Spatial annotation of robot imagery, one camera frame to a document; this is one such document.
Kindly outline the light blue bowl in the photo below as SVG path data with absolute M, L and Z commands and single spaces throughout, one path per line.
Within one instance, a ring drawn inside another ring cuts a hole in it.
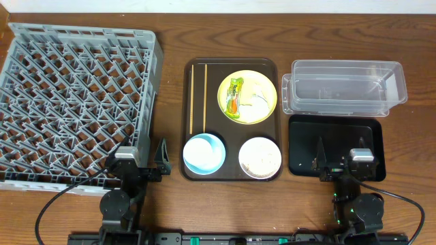
M 186 167 L 202 176 L 219 170 L 225 161 L 225 155 L 223 142 L 210 133 L 193 136 L 183 147 L 183 161 Z

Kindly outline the white pink bowl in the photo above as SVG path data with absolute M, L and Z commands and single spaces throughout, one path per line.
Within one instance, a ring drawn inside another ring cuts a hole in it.
M 241 169 L 250 177 L 266 180 L 279 172 L 281 167 L 279 147 L 265 137 L 247 140 L 240 148 L 238 162 Z

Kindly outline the white paper napkin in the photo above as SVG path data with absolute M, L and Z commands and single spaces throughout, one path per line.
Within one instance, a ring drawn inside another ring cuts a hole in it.
M 262 92 L 260 85 L 253 85 L 252 92 L 248 99 L 240 104 L 240 121 L 247 124 L 253 124 L 264 120 L 270 111 L 268 101 Z

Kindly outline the wooden chopstick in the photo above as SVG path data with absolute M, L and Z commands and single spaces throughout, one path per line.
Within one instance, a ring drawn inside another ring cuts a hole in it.
M 206 111 L 207 111 L 207 79 L 208 79 L 208 65 L 204 65 L 204 98 L 203 98 L 203 120 L 202 120 L 202 130 L 206 133 Z
M 189 106 L 189 134 L 193 134 L 193 93 L 194 93 L 194 64 L 191 65 L 190 78 L 190 106 Z

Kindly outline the green orange snack wrapper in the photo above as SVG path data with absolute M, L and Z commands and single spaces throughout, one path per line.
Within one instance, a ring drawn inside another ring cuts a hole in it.
M 225 107 L 225 114 L 230 118 L 240 117 L 239 101 L 243 83 L 243 78 L 232 78 L 230 80 Z

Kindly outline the yellow plastic plate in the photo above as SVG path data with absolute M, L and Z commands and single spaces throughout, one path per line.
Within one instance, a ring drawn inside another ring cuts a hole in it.
M 268 77 L 266 77 L 264 74 L 262 74 L 258 71 L 253 71 L 253 70 L 235 71 L 235 72 L 231 73 L 230 75 L 228 75 L 226 78 L 224 78 L 223 81 L 221 82 L 221 84 L 219 85 L 219 88 L 217 91 L 217 101 L 218 101 L 220 110 L 224 113 L 224 115 L 227 116 L 225 114 L 227 90 L 228 90 L 228 87 L 230 85 L 230 80 L 232 78 L 243 78 L 243 80 L 244 80 L 244 83 L 243 83 L 242 89 L 241 89 L 241 93 L 240 93 L 239 107 L 240 107 L 240 104 L 242 104 L 244 101 L 246 101 L 248 99 L 248 97 L 250 96 L 250 94 L 253 90 L 252 89 L 253 85 L 257 84 L 257 85 L 260 85 L 262 87 L 263 95 L 265 96 L 266 100 L 268 101 L 268 106 L 270 108 L 268 116 L 264 119 L 264 120 L 266 120 L 273 113 L 273 111 L 275 110 L 275 107 L 277 105 L 277 91 L 276 91 L 274 84 L 272 83 L 272 81 Z M 252 125 L 252 124 L 243 123 L 242 121 L 240 121 L 240 117 L 239 118 L 228 117 L 228 118 L 236 123 L 240 123 L 240 124 L 244 124 L 244 125 Z

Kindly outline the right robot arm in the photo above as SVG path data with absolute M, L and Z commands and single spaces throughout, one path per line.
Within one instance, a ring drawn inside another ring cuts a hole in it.
M 327 161 L 323 141 L 318 139 L 311 169 L 320 173 L 320 181 L 332 182 L 334 186 L 333 213 L 340 226 L 333 235 L 335 242 L 344 244 L 347 238 L 374 234 L 383 228 L 383 197 L 361 192 L 362 182 L 373 179 L 376 168 L 377 160 L 363 139 L 359 148 L 352 148 L 337 162 Z

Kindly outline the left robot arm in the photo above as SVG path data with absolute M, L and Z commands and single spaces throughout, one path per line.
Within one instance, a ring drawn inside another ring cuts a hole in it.
M 166 140 L 160 139 L 155 153 L 155 167 L 139 167 L 137 148 L 127 145 L 125 137 L 106 158 L 107 172 L 121 181 L 121 187 L 107 192 L 99 209 L 103 215 L 97 242 L 99 244 L 153 244 L 154 235 L 139 228 L 147 184 L 161 182 L 171 173 Z

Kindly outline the clear plastic waste bin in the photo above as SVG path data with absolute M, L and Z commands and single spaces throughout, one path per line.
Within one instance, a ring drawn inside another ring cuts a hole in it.
M 396 61 L 296 60 L 282 77 L 285 114 L 386 117 L 408 100 Z

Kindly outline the black plastic tray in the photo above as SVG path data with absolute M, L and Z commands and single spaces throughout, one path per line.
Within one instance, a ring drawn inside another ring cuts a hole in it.
M 386 177 L 382 126 L 373 118 L 293 115 L 289 119 L 289 169 L 297 176 L 319 177 L 311 170 L 322 138 L 327 161 L 338 161 L 352 148 L 359 148 L 363 137 L 377 160 L 375 182 Z

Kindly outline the dark brown serving tray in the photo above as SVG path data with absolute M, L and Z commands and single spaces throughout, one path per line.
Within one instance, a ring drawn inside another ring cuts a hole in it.
M 191 65 L 193 64 L 193 134 L 189 134 L 190 78 Z M 275 108 L 273 113 L 262 122 L 254 125 L 243 125 L 230 120 L 219 109 L 217 91 L 224 78 L 240 70 L 258 71 L 268 77 L 275 88 L 277 88 L 277 67 L 271 60 L 261 58 L 197 58 L 190 60 L 185 66 L 181 147 L 193 136 L 203 133 L 205 64 L 208 65 L 206 133 L 217 136 L 223 142 L 226 150 L 225 161 L 215 173 L 202 176 L 190 171 L 184 161 L 181 160 L 180 172 L 190 181 L 255 182 L 255 178 L 248 176 L 241 169 L 238 162 L 238 153 L 240 147 L 253 137 L 265 137 L 272 140 L 276 145 L 280 144 L 281 126 L 279 109 Z

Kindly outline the grey plastic dish rack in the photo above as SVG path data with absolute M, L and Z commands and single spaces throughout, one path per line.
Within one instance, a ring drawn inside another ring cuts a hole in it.
M 1 188 L 101 196 L 122 140 L 150 155 L 164 55 L 152 31 L 10 23 L 1 70 Z

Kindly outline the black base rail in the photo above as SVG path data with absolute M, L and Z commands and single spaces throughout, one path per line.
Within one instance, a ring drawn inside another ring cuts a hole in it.
M 280 245 L 280 244 L 338 244 L 331 236 L 320 233 L 294 233 L 292 235 L 217 235 L 217 234 L 182 234 L 155 233 L 150 235 L 99 235 L 71 234 L 68 245 L 89 244 L 152 244 L 152 245 Z

